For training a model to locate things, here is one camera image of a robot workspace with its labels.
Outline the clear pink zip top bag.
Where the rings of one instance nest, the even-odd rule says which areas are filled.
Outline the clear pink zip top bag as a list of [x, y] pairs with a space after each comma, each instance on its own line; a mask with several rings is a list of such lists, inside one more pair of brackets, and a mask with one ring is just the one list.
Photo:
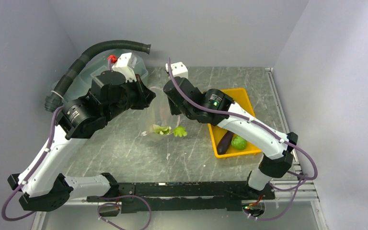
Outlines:
[[156, 97], [150, 106], [143, 111], [139, 126], [141, 135], [152, 141], [160, 141], [169, 136], [173, 137], [173, 134], [158, 135], [153, 132], [153, 125], [170, 126], [174, 129], [179, 126], [181, 118], [171, 114], [168, 97], [162, 88], [152, 86], [150, 90], [155, 92]]

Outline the green white celery stalk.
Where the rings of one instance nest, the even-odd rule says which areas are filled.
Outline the green white celery stalk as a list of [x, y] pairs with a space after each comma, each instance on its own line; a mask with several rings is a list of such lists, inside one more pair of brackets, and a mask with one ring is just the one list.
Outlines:
[[173, 134], [175, 137], [186, 137], [187, 131], [183, 126], [177, 126], [176, 128], [172, 128], [171, 126], [159, 126], [153, 125], [153, 132], [158, 135], [170, 135]]

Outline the yellow plastic tray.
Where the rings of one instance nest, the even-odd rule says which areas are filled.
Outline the yellow plastic tray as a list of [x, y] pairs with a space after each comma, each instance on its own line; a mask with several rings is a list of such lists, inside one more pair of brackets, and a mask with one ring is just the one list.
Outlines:
[[[246, 115], [248, 117], [255, 117], [252, 104], [245, 88], [223, 89], [222, 92], [227, 94], [238, 104], [234, 111], [235, 113]], [[228, 150], [224, 154], [218, 154], [218, 144], [226, 134], [227, 128], [234, 133], [234, 138], [240, 135], [242, 138], [249, 141], [251, 140], [251, 137], [257, 136], [256, 134], [252, 134], [253, 128], [251, 128], [251, 124], [239, 117], [234, 117], [232, 121], [227, 123], [223, 128], [220, 128], [219, 126], [213, 126], [211, 124], [208, 124], [207, 126], [212, 141], [212, 149], [217, 159], [226, 159], [245, 155], [257, 155], [262, 153], [262, 151], [254, 144], [248, 142], [244, 150], [238, 150], [232, 145], [229, 145]]]

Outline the purple eggplant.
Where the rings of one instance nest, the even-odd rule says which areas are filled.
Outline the purple eggplant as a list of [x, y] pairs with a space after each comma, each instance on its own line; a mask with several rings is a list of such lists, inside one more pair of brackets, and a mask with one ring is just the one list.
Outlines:
[[234, 136], [234, 134], [230, 131], [227, 131], [223, 135], [223, 137], [221, 138], [221, 140], [219, 141], [219, 143], [216, 147], [218, 155], [226, 154], [227, 150], [229, 149], [229, 147], [231, 145], [231, 141], [232, 141], [233, 136]]

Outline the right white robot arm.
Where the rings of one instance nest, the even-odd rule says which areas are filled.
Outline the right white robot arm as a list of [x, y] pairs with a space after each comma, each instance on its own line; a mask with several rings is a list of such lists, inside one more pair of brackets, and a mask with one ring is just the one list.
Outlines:
[[293, 147], [298, 136], [276, 131], [244, 110], [221, 90], [201, 92], [186, 78], [174, 77], [163, 87], [172, 115], [183, 114], [189, 120], [210, 124], [243, 138], [263, 153], [245, 185], [251, 199], [258, 198], [273, 178], [281, 178], [291, 167]]

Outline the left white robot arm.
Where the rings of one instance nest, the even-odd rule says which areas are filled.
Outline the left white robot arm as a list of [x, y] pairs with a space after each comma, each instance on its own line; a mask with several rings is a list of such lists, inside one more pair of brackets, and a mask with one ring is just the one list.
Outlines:
[[139, 75], [127, 78], [107, 70], [93, 78], [84, 96], [56, 109], [46, 144], [24, 172], [8, 178], [11, 188], [22, 193], [23, 210], [49, 212], [87, 196], [115, 200], [119, 184], [111, 174], [70, 177], [62, 169], [96, 131], [126, 110], [148, 108], [155, 96]]

